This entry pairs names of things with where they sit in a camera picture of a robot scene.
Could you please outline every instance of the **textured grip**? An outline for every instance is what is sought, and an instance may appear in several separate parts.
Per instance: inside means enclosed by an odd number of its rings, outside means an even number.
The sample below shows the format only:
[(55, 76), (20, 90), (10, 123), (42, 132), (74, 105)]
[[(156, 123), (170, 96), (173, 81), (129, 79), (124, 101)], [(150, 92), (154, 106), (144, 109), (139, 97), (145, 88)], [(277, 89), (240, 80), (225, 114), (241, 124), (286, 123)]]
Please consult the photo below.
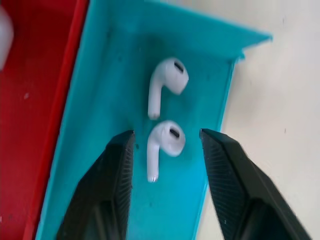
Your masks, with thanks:
[(213, 204), (225, 240), (310, 240), (272, 180), (231, 137), (200, 130)]
[(58, 240), (125, 240), (129, 217), (135, 134), (121, 133), (79, 181)]
[(209, 188), (225, 240), (233, 240), (241, 223), (248, 195), (228, 161), (225, 151), (202, 132), (205, 167)]
[(132, 137), (123, 150), (118, 184), (114, 195), (115, 216), (118, 223), (120, 239), (125, 240), (131, 202), (132, 175), (134, 166), (134, 142)]

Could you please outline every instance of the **red box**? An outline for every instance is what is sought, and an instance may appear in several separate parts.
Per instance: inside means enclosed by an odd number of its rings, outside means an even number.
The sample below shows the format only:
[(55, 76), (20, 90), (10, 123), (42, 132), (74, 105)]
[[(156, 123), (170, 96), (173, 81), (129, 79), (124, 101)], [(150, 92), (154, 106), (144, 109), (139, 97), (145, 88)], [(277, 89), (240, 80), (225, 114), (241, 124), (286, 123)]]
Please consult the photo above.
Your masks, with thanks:
[(0, 72), (0, 239), (35, 237), (89, 0), (2, 0), (14, 42)]

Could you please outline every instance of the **white earbud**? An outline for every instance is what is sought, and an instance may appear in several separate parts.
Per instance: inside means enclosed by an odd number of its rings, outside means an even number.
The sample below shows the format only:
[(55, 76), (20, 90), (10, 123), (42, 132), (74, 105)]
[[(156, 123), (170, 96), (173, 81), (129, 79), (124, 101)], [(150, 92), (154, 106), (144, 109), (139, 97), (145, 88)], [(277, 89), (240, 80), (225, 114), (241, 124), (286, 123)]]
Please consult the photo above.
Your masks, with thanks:
[(176, 58), (168, 58), (155, 68), (149, 87), (148, 116), (156, 120), (160, 116), (161, 89), (165, 85), (171, 92), (180, 95), (189, 81), (185, 66)]
[(174, 121), (163, 121), (151, 131), (146, 149), (147, 179), (156, 182), (159, 177), (159, 150), (177, 157), (186, 144), (186, 137), (181, 127)]
[(13, 24), (9, 15), (0, 6), (0, 71), (5, 67), (13, 39)]

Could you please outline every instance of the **earbud stem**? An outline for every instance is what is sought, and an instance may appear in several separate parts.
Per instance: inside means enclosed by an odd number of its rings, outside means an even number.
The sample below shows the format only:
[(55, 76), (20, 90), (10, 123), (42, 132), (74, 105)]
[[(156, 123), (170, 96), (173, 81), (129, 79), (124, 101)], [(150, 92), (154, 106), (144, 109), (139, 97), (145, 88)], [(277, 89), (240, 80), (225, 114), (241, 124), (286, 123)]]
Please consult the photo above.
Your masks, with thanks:
[(162, 83), (152, 76), (149, 87), (148, 117), (156, 120), (160, 117)]
[(149, 139), (146, 148), (146, 169), (148, 182), (153, 183), (159, 177), (159, 150), (160, 146)]

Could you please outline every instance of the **earbud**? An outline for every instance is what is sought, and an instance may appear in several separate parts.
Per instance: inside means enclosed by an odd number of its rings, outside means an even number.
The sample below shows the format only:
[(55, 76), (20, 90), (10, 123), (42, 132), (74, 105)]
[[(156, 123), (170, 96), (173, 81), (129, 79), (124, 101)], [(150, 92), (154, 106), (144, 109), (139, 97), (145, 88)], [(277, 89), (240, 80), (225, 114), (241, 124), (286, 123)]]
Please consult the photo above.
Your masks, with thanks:
[(0, 71), (5, 67), (13, 39), (13, 24), (9, 15), (0, 6)]
[(171, 92), (180, 95), (189, 81), (185, 66), (176, 58), (168, 58), (155, 68), (149, 87), (148, 116), (156, 120), (160, 116), (161, 89), (165, 85)]
[(180, 155), (186, 144), (181, 127), (174, 121), (163, 121), (151, 131), (146, 149), (147, 179), (156, 182), (159, 177), (159, 150), (172, 157)]

